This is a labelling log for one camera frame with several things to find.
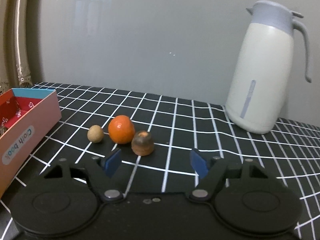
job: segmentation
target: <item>beige curtain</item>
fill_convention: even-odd
[[[26,48],[27,0],[0,0],[0,95],[32,86]]]

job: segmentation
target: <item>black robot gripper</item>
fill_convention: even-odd
[[[229,163],[193,149],[201,180],[190,192],[124,196],[111,179],[120,154],[62,160],[30,181],[11,201],[15,239],[299,239],[299,198],[252,159]]]

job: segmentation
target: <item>checkered surface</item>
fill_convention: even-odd
[[[154,153],[142,158],[130,146],[121,146],[123,161],[113,179],[123,192],[192,189],[199,178],[189,163],[191,148],[235,162],[253,158],[301,199],[303,213],[296,227],[299,237],[320,238],[319,127],[279,119],[270,133],[257,135],[230,122],[223,106],[68,84],[43,82],[34,88],[57,91],[62,119],[35,148],[2,197],[1,240],[16,232],[7,208],[14,193],[60,158],[79,163],[110,152],[117,145],[108,135],[102,143],[92,144],[87,130],[98,124],[108,134],[109,122],[120,114],[129,116],[137,131],[151,131],[155,141]]]

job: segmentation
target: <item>orange fruit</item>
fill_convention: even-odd
[[[108,133],[111,140],[117,144],[126,144],[132,141],[134,125],[126,115],[118,115],[111,120],[108,126]]]

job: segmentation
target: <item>box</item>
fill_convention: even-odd
[[[61,118],[57,93],[14,88],[0,96],[0,197],[32,150]]]

